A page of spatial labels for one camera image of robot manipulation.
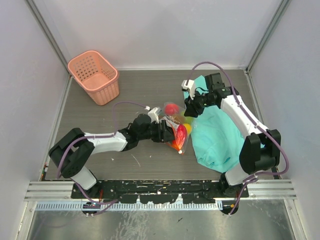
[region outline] turquoise cloth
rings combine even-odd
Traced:
[[[203,76],[199,76],[195,84],[207,90]],[[184,98],[189,96],[187,92],[183,94]],[[207,107],[203,114],[194,119],[190,135],[199,164],[225,173],[239,162],[245,140],[231,118],[217,106]]]

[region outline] orange basket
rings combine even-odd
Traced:
[[[71,59],[68,69],[96,104],[105,105],[119,95],[119,73],[97,51],[86,51]]]

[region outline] table surface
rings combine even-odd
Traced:
[[[194,78],[212,74],[214,70],[196,70]],[[255,113],[247,79],[242,70],[228,70],[236,89],[244,103]],[[188,77],[188,70],[125,70],[119,74],[120,94],[104,106],[98,106],[87,93],[72,81],[56,141],[72,128],[80,128],[87,133],[112,133],[114,123],[112,106],[120,101],[133,101],[150,107],[162,107],[165,102],[184,106],[181,83]],[[222,80],[229,86],[225,76]],[[125,128],[140,113],[141,107],[119,104],[116,109],[118,128]],[[192,140],[189,139],[184,155],[173,148],[151,140],[140,141],[136,148],[126,152],[103,152],[94,154],[86,167],[100,180],[217,180],[220,173],[197,163]],[[49,164],[45,178],[56,177],[57,168]]]

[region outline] white wall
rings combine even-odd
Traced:
[[[67,60],[117,68],[246,67],[281,0],[35,0]]]
[[[307,226],[317,240],[320,199],[320,1],[293,0],[252,70],[263,119],[282,135]]]
[[[18,230],[68,79],[23,0],[0,2],[0,239]]]

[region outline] white mark on table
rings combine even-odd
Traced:
[[[140,163],[138,162],[138,160],[136,159],[136,157],[135,156],[133,156],[132,154],[131,154],[131,156],[136,160],[136,162],[139,164],[139,168],[141,168],[141,165],[140,165]]]

